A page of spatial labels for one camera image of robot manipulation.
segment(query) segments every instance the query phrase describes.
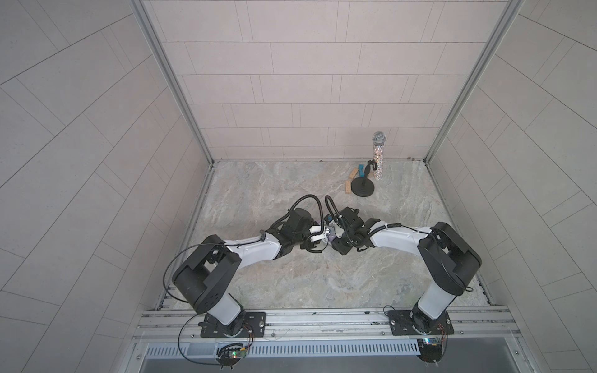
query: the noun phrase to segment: sparkly microphone handle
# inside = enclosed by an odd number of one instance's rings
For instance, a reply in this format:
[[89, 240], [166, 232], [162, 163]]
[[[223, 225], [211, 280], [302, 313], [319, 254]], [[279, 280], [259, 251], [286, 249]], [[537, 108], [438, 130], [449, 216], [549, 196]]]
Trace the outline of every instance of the sparkly microphone handle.
[[381, 131], [373, 134], [373, 154], [377, 162], [377, 170], [375, 171], [375, 180], [381, 179], [381, 172], [383, 171], [383, 145], [386, 142], [386, 135]]

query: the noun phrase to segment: black round stand base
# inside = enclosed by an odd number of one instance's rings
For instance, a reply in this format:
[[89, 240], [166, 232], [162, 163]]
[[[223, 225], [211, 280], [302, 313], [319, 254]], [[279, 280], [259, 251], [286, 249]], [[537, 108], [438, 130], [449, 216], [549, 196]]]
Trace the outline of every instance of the black round stand base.
[[357, 177], [350, 183], [350, 189], [352, 189], [352, 193], [359, 197], [369, 197], [373, 194], [375, 185], [373, 185], [373, 181], [367, 178]]

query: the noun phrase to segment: gray tiled wall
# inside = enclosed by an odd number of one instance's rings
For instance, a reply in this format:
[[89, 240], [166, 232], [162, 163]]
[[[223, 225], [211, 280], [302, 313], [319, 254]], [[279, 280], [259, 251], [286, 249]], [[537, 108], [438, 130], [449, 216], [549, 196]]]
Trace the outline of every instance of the gray tiled wall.
[[217, 159], [421, 159], [505, 4], [144, 1]]
[[131, 13], [0, 2], [2, 372], [110, 371], [190, 220], [207, 160]]
[[597, 372], [595, 19], [527, 0], [430, 164], [544, 373]]

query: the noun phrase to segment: white tile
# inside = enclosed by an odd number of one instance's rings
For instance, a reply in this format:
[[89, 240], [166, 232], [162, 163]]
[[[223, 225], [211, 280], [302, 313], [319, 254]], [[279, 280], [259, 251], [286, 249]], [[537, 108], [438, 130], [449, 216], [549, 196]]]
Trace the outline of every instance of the white tile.
[[272, 74], [269, 43], [186, 43], [197, 74]]
[[373, 134], [377, 131], [383, 131], [388, 139], [391, 139], [395, 134], [395, 130], [390, 133], [390, 128], [380, 127], [358, 127], [358, 128], [336, 128], [336, 146], [372, 146], [371, 139]]
[[142, 64], [101, 95], [85, 110], [85, 115], [116, 145], [158, 95], [158, 86]]
[[493, 260], [496, 260], [499, 257], [501, 257], [502, 255], [505, 255], [505, 254], [511, 252], [515, 248], [516, 248], [516, 246], [514, 246], [514, 242], [512, 242], [512, 239], [508, 238], [508, 239], [504, 240], [503, 242], [500, 242], [493, 249], [489, 250], [489, 254], [491, 255], [491, 258]]
[[[98, 32], [25, 71], [19, 81], [67, 124], [124, 73], [106, 38]], [[60, 94], [56, 87], [61, 87]]]
[[189, 105], [200, 128], [227, 128], [228, 120], [222, 104]]
[[538, 22], [595, 49], [596, 13], [597, 4], [591, 0], [552, 0], [541, 13]]
[[159, 200], [158, 206], [155, 209], [155, 214], [159, 216], [164, 223], [171, 226], [176, 211], [178, 211], [180, 202], [183, 199], [184, 191], [189, 185], [190, 179], [193, 176], [192, 171], [189, 171], [182, 162], [174, 171], [162, 199]]
[[343, 75], [342, 103], [399, 103], [407, 83], [405, 75]]
[[479, 87], [470, 94], [461, 114], [483, 141], [504, 117], [504, 112]]
[[338, 3], [249, 1], [253, 41], [335, 41]]
[[487, 200], [489, 202], [493, 201], [497, 196], [500, 195], [501, 192], [506, 190], [506, 188], [509, 187], [510, 184], [512, 184], [513, 182], [514, 181], [512, 181], [512, 178], [510, 177], [510, 175], [508, 175], [508, 174], [504, 175], [504, 177], [502, 177], [500, 179], [500, 181], [498, 181], [497, 184], [494, 185], [493, 188], [491, 188], [489, 190], [489, 192], [487, 192], [485, 194], [485, 198], [487, 198]]
[[365, 104], [301, 104], [300, 125], [301, 127], [360, 127], [364, 110]]
[[400, 127], [392, 145], [430, 146], [437, 132], [437, 128]]
[[487, 193], [506, 174], [471, 127], [464, 132], [455, 148], [483, 193]]
[[494, 248], [508, 238], [506, 229], [471, 175], [464, 178], [456, 191], [487, 248]]
[[543, 356], [552, 369], [587, 369], [589, 364], [579, 350], [548, 352]]
[[276, 74], [356, 74], [360, 50], [358, 43], [272, 43], [271, 58]]
[[110, 25], [110, 28], [133, 66], [151, 56], [151, 49], [134, 15]]
[[491, 151], [539, 215], [579, 191], [572, 180], [514, 123], [491, 146]]
[[48, 366], [73, 372], [122, 274], [121, 269], [91, 257], [23, 372], [46, 371]]
[[160, 93], [158, 98], [155, 99], [154, 103], [158, 108], [159, 113], [162, 115], [162, 118], [166, 122], [168, 130], [170, 130], [181, 115], [180, 109], [178, 105], [176, 105], [176, 101], [174, 100], [174, 96], [172, 95], [170, 88], [166, 88], [164, 92]]
[[25, 88], [17, 78], [10, 79], [0, 85], [10, 97], [21, 105], [22, 108], [33, 116], [46, 130], [57, 135], [64, 129], [64, 124], [52, 114], [31, 92]]
[[417, 83], [418, 75], [408, 75], [407, 83], [404, 86], [402, 97], [400, 98], [401, 103], [407, 103], [413, 94], [414, 85]]
[[430, 170], [439, 186], [438, 189], [446, 207], [448, 210], [452, 210], [460, 202], [460, 197], [438, 157], [435, 156], [431, 160]]
[[269, 138], [273, 146], [325, 146], [328, 143], [328, 129], [270, 128]]
[[431, 13], [429, 13], [429, 17], [427, 18], [427, 22], [425, 24], [425, 31], [423, 31], [423, 36], [421, 37], [422, 42], [430, 42], [433, 34], [435, 33], [435, 28], [438, 25], [439, 17], [442, 14], [442, 10], [444, 10], [445, 1], [434, 1], [433, 7], [431, 8]]
[[233, 104], [237, 127], [292, 127], [290, 104]]
[[0, 185], [54, 137], [19, 104], [0, 90]]
[[346, 41], [419, 42], [431, 2], [350, 3]]
[[131, 260], [126, 255], [122, 254], [118, 250], [111, 248], [104, 242], [100, 242], [97, 249], [93, 253], [96, 257], [100, 257], [108, 263], [114, 264], [116, 267], [126, 270], [128, 262]]
[[446, 43], [434, 74], [468, 75], [485, 43]]
[[497, 259], [496, 266], [541, 352], [576, 349], [566, 327], [541, 291], [518, 250], [512, 250]]
[[580, 272], [570, 255], [515, 184], [511, 184], [497, 196], [491, 202], [491, 206], [525, 258], [539, 285], [547, 285]]
[[358, 73], [433, 74], [444, 46], [443, 43], [363, 43]]
[[166, 57], [174, 73], [177, 75], [192, 75], [195, 74], [195, 68], [190, 60], [189, 51], [186, 44], [183, 42], [162, 43]]
[[3, 1], [0, 14], [0, 82], [58, 51], [18, 0]]
[[592, 288], [587, 278], [582, 273], [577, 273], [574, 276], [545, 285], [543, 292], [547, 299], [554, 300]]
[[48, 327], [0, 317], [0, 361], [7, 372], [20, 372]]
[[329, 103], [332, 76], [261, 75], [261, 88], [265, 103]]
[[400, 158], [421, 160], [425, 157], [428, 151], [429, 146], [403, 146], [402, 151], [400, 152]]
[[114, 218], [103, 241], [127, 257], [132, 257], [165, 189], [166, 184], [153, 168], [147, 167]]
[[349, 9], [350, 2], [338, 1], [338, 15], [336, 17], [336, 42], [346, 41]]
[[166, 41], [242, 41], [233, 1], [152, 1]]
[[163, 139], [164, 132], [151, 112], [145, 110], [104, 163], [132, 189]]
[[131, 14], [130, 6], [118, 0], [48, 0], [41, 4], [71, 44]]
[[588, 197], [597, 199], [595, 127], [553, 100], [527, 128], [527, 133]]
[[181, 116], [156, 150], [154, 157], [169, 176], [172, 176], [193, 135]]
[[92, 175], [4, 289], [62, 304], [123, 202]]
[[105, 29], [101, 30], [100, 32], [104, 36], [104, 38], [106, 38], [106, 41], [108, 42], [108, 44], [110, 44], [110, 48], [112, 49], [114, 54], [116, 54], [116, 58], [118, 58], [118, 61], [120, 62], [120, 65], [122, 65], [122, 68], [127, 73], [129, 71], [131, 71], [133, 69], [133, 64], [128, 59], [127, 54], [124, 53], [124, 49], [122, 49], [122, 46], [118, 42], [118, 39], [116, 39], [116, 35], [114, 35], [114, 31], [112, 31], [111, 28], [106, 27]]
[[123, 198], [126, 198], [131, 192], [131, 189], [120, 180], [118, 176], [111, 169], [108, 168], [104, 163], [101, 163], [96, 170], [96, 174], [101, 177], [109, 186], [114, 188]]
[[205, 133], [215, 147], [263, 146], [263, 137], [258, 128], [207, 128]]
[[483, 240], [479, 236], [473, 221], [470, 219], [469, 214], [466, 212], [466, 209], [461, 202], [452, 209], [451, 217], [456, 225], [454, 228], [460, 233], [462, 238], [466, 240], [470, 247], [479, 254], [483, 261], [483, 265], [477, 272], [477, 275], [481, 275], [485, 283], [492, 283], [500, 279], [500, 272], [493, 263]]
[[255, 102], [251, 78], [248, 75], [185, 75], [184, 81], [196, 104]]
[[261, 89], [261, 77], [251, 75], [251, 85], [253, 86], [253, 96], [256, 104], [263, 104], [263, 91]]
[[147, 68], [149, 69], [149, 72], [151, 73], [151, 76], [153, 77], [155, 84], [157, 84], [158, 89], [160, 91], [165, 90], [168, 86], [168, 82], [164, 77], [164, 73], [159, 68], [158, 62], [155, 60], [155, 56], [148, 57], [147, 60], [145, 60], [145, 66], [147, 66]]
[[60, 306], [0, 291], [0, 317], [49, 325]]
[[0, 246], [27, 256], [112, 146], [83, 116], [0, 189]]
[[76, 372], [107, 372], [122, 343], [120, 338], [94, 334]]
[[541, 85], [578, 115], [597, 125], [597, 51], [576, 43]]
[[131, 262], [128, 264], [127, 271], [124, 273], [104, 317], [123, 323], [131, 322], [165, 241], [166, 236], [150, 223]]
[[285, 159], [343, 158], [343, 146], [294, 146], [284, 147]]
[[595, 324], [590, 322], [593, 310], [597, 306], [597, 292], [594, 289], [579, 292], [553, 300], [552, 304], [590, 367], [593, 370], [597, 369], [597, 344], [595, 339], [591, 338], [597, 330]]
[[568, 198], [566, 201], [563, 201], [547, 214], [543, 215], [543, 221], [545, 221], [549, 227], [553, 227], [560, 221], [575, 214], [592, 203], [593, 201], [591, 201], [586, 194], [580, 191], [574, 196]]
[[4, 287], [23, 260], [24, 258], [0, 249], [0, 288]]
[[465, 80], [466, 75], [419, 75], [408, 102], [451, 104]]
[[227, 147], [229, 159], [282, 159], [281, 147]]
[[19, 0], [19, 2], [59, 51], [69, 46], [69, 43], [37, 0]]
[[496, 54], [532, 78], [563, 38], [555, 31], [517, 16]]
[[238, 25], [241, 28], [242, 41], [253, 41], [253, 31], [251, 30], [251, 20], [249, 19], [249, 10], [246, 1], [235, 1], [236, 14], [238, 16]]
[[493, 129], [493, 131], [489, 134], [489, 136], [484, 140], [485, 145], [491, 147], [497, 140], [498, 137], [504, 132], [504, 130], [512, 123], [512, 120], [509, 116], [504, 115], [497, 126]]
[[448, 178], [452, 182], [466, 168], [456, 149], [449, 141], [444, 140], [436, 153], [436, 157], [440, 160]]
[[547, 61], [545, 61], [535, 76], [533, 76], [533, 81], [539, 85], [543, 84], [545, 79], [547, 79], [549, 74], [552, 73], [575, 43], [574, 40], [564, 37], [556, 49], [549, 55]]
[[485, 42], [505, 2], [447, 1], [431, 41]]
[[499, 57], [491, 59], [478, 85], [523, 130], [552, 99]]
[[552, 232], [593, 286], [597, 286], [597, 273], [593, 270], [597, 259], [592, 240], [595, 218], [597, 206], [592, 204], [552, 227]]

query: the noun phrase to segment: wooden block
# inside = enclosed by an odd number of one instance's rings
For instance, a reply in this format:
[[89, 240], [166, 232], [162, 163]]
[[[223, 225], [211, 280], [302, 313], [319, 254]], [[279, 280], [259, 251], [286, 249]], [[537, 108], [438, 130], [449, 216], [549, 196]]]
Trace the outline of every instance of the wooden block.
[[355, 169], [352, 170], [352, 172], [350, 173], [350, 175], [348, 175], [348, 178], [351, 179], [351, 180], [354, 179], [357, 172], [359, 172], [359, 168], [355, 167]]

